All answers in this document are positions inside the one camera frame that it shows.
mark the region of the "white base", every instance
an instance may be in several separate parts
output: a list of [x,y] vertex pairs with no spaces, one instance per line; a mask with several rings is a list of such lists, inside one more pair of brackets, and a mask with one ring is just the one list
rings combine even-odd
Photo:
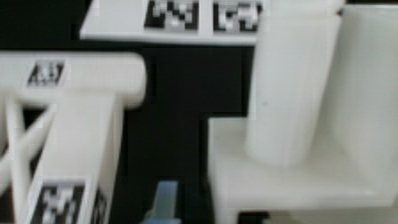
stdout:
[[[255,44],[255,33],[218,34],[213,32],[213,1],[199,1],[197,32],[163,32],[143,29],[147,0],[92,0],[79,30],[81,39],[140,41],[168,44],[246,45]],[[344,8],[374,9],[380,6],[348,5]]]
[[270,217],[271,224],[396,224],[398,204],[389,208],[271,212]]
[[277,170],[245,155],[245,124],[243,118],[209,120],[207,172],[216,224],[236,223],[243,211],[392,205],[392,196],[373,190],[323,130],[305,163]]

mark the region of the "black background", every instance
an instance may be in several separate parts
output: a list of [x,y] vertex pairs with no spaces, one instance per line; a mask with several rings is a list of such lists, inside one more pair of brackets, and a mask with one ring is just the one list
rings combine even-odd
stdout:
[[[206,120],[211,116],[245,116],[252,48],[79,41],[88,4],[88,0],[0,0],[0,50],[142,55],[147,96],[142,107],[126,111],[110,223],[142,221],[156,182],[172,179],[179,181],[183,223],[211,224]],[[8,207],[0,200],[0,222],[8,221]]]

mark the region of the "white platform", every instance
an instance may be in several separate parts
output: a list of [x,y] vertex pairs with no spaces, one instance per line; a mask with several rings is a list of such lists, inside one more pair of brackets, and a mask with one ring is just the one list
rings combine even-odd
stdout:
[[245,119],[209,120],[209,181],[216,224],[262,210],[389,206],[390,196],[371,187],[335,141],[318,134],[316,153],[303,165],[278,170],[245,155]]
[[300,165],[277,169],[248,158],[246,120],[209,119],[207,172],[216,224],[236,223],[238,213],[245,211],[312,210],[312,214],[323,214],[323,209],[389,207],[394,204],[396,9],[344,8],[316,135],[309,157]]
[[218,34],[213,32],[213,0],[197,1],[197,32],[165,32],[143,29],[147,0],[92,0],[79,30],[81,39],[172,44],[254,45],[255,33]]

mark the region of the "white plastic piece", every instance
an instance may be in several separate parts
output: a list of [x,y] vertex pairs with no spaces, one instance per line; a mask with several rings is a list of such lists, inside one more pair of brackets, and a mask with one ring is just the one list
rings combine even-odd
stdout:
[[[10,153],[0,160],[0,191],[8,186],[12,173],[12,193],[19,206],[14,211],[16,222],[56,222],[58,213],[67,212],[63,215],[69,221],[106,223],[122,109],[138,106],[143,99],[142,58],[135,54],[3,52],[0,68],[0,91],[7,99],[7,105],[0,102],[0,109],[5,110],[7,106],[10,139]],[[23,126],[21,109],[14,99],[21,100],[24,106],[46,107],[53,104],[21,137],[21,132],[16,131]],[[28,186],[28,160],[42,143],[42,155]],[[42,206],[56,206],[56,214],[51,209],[42,210]]]
[[296,165],[310,149],[341,22],[337,15],[318,15],[321,7],[303,10],[326,1],[294,0],[291,15],[289,2],[270,2],[287,15],[261,18],[246,130],[246,153],[277,167]]
[[346,0],[270,0],[271,16],[332,16]]
[[[140,105],[145,68],[135,54],[0,53],[0,90],[24,103],[33,102],[31,106],[49,105],[67,91],[110,92],[120,97],[126,107]],[[33,67],[47,61],[63,65],[56,88],[26,85]]]
[[[0,130],[5,130],[5,94],[0,92]],[[7,132],[0,133],[0,160],[7,144]]]
[[305,163],[275,169],[255,161],[243,144],[246,119],[209,120],[216,224],[236,223],[238,213],[245,211],[392,206],[398,195],[396,21],[398,7],[348,6],[342,9]]
[[271,224],[396,224],[398,204],[383,208],[357,208],[271,212]]
[[[177,32],[168,32],[167,29],[165,31],[161,29],[154,30],[143,28],[147,2],[149,0],[92,0],[79,29],[79,38],[88,40],[138,41],[170,44],[254,45],[255,32],[216,33],[216,31],[213,31],[213,0],[197,0],[197,30],[181,31],[175,29]],[[257,3],[266,2],[266,0],[239,0],[236,2]]]
[[12,205],[16,214],[16,223],[21,214],[21,208],[26,200],[28,186],[30,186],[30,159],[23,148],[17,148],[17,142],[23,137],[23,111],[21,104],[12,97],[5,102],[7,115],[7,134],[8,134],[8,153],[10,153],[10,177],[12,177]]
[[[44,144],[46,135],[49,132],[49,125],[55,116],[56,107],[51,106],[44,111],[40,117],[37,118],[24,136],[17,142],[17,150],[23,150],[28,154],[28,160],[35,157],[39,153],[40,146]],[[10,153],[7,152],[0,159],[0,195],[3,194],[8,183],[10,183]]]

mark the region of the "white block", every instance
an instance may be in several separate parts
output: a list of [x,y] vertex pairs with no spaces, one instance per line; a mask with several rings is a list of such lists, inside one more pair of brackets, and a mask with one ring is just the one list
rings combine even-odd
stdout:
[[[245,211],[321,212],[371,207],[382,210],[394,204],[398,8],[360,6],[344,10],[305,163],[278,169],[257,162],[245,154],[246,120],[209,120],[207,170],[216,224],[234,223]],[[394,220],[390,210],[367,211],[378,218],[385,214],[385,219]]]
[[30,223],[37,217],[46,186],[55,184],[62,188],[72,183],[83,188],[81,203],[76,202],[76,223],[90,223],[97,194],[106,200],[106,223],[119,159],[120,119],[122,103],[113,95],[83,93],[62,97],[30,186],[23,223]]

